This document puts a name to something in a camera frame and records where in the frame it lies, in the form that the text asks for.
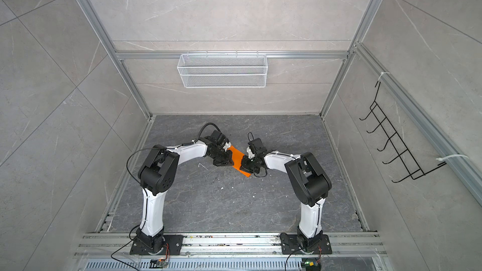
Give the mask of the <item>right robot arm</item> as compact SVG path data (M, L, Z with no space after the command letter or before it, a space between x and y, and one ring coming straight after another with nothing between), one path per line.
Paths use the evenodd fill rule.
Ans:
M242 154L235 160L235 168L247 174L256 174L262 168L286 173L301 202L297 235L289 240L294 245L292 251L314 252L327 245L323 241L321 217L332 184L312 153L294 155L272 151L248 156Z

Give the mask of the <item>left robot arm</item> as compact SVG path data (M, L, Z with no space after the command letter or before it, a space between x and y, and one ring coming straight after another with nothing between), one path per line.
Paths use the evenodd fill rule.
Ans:
M150 149L140 170L139 184L143 189L143 215L134 243L150 254L164 248L163 210L167 191L171 188L179 165L192 159L210 157L215 166L233 166L230 142L216 143L206 138L179 146L155 145Z

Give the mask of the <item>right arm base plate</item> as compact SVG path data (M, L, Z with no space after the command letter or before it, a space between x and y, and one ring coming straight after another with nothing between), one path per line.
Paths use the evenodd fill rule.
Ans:
M306 238L301 233L296 235L281 233L279 238L284 255L312 253L331 255L333 253L329 237L323 233L319 233L313 238Z

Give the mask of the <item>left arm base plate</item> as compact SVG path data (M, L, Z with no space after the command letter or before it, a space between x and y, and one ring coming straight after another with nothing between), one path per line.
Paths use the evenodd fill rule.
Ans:
M163 235L162 237L135 237L130 255L179 255L183 245L183 235Z

